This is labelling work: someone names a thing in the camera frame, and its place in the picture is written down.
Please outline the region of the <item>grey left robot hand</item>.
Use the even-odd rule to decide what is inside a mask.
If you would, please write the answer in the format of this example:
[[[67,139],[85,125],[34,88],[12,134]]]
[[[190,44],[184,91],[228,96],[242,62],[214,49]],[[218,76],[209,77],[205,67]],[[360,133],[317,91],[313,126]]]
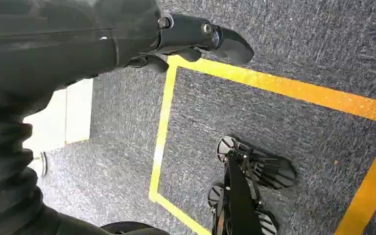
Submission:
[[[237,32],[163,13],[154,0],[0,0],[0,118],[42,110],[84,78],[125,67],[165,72],[160,55],[195,62],[202,50],[240,65],[254,56]]]

